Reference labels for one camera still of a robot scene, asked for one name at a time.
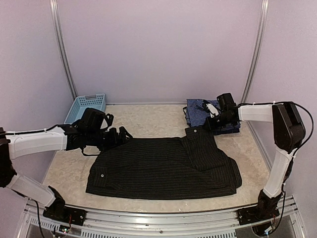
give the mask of white wall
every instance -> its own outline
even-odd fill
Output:
[[[49,1],[0,1],[0,126],[30,130],[63,123],[72,100],[59,58]],[[53,153],[13,161],[42,181]],[[12,238],[26,200],[0,188],[0,237]]]
[[[291,100],[317,120],[317,2],[270,0],[260,60],[249,102]],[[300,110],[307,133],[311,123]],[[271,125],[254,124],[268,154],[274,158]],[[309,238],[317,237],[317,134],[299,150],[287,181]]]
[[[230,91],[240,101],[262,1],[59,0],[79,95],[180,103]]]

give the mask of plastic basket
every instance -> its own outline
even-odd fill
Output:
[[[95,108],[100,111],[106,109],[106,96],[105,94],[96,94],[93,96],[80,96],[75,99],[71,106],[65,124],[72,124],[80,119],[86,108]]]

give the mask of blue checkered fabric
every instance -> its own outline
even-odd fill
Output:
[[[209,103],[213,104],[216,108],[219,108],[219,103],[217,100],[207,100]],[[186,121],[190,127],[196,127],[203,125],[207,117],[210,117],[210,113],[204,110],[203,99],[187,99],[187,109],[186,109]],[[227,124],[213,130],[214,135],[238,133],[240,123],[233,126],[232,124]]]

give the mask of folded garment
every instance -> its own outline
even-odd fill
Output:
[[[206,118],[210,117],[210,113],[205,111],[204,101],[205,100],[203,99],[187,99],[187,108],[185,114],[187,124],[190,127],[201,126],[205,123]],[[219,103],[217,100],[206,101],[214,105],[216,108],[219,108]],[[240,123],[237,125],[227,124],[226,126],[212,130],[212,132],[214,135],[238,133],[240,132],[240,127]]]
[[[179,138],[132,138],[100,154],[86,192],[135,199],[196,199],[236,193],[242,179],[236,162],[217,148],[202,127]]]

